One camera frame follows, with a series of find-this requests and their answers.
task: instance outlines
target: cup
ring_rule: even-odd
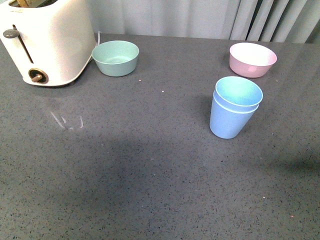
[[[211,131],[222,139],[238,135],[263,99],[260,87],[239,76],[221,78],[215,85],[210,115]]]

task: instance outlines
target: light blue cup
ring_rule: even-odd
[[[133,72],[137,66],[139,48],[129,41],[107,41],[96,46],[92,58],[100,71],[111,77]]]
[[[221,78],[213,92],[210,129],[222,139],[238,135],[263,99],[260,87],[238,76]]]

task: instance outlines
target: light blue bowl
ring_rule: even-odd
[[[92,58],[100,71],[111,77],[133,72],[137,66],[139,48],[128,41],[107,41],[96,46]]]

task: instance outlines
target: pink bowl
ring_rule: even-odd
[[[276,61],[277,55],[259,44],[241,42],[230,47],[230,68],[246,78],[262,77]]]

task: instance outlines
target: bowl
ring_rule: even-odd
[[[241,42],[230,47],[230,68],[246,78],[262,77],[276,61],[277,55],[259,44]]]
[[[100,71],[111,77],[133,72],[137,66],[139,48],[129,41],[107,41],[96,46],[92,58]]]

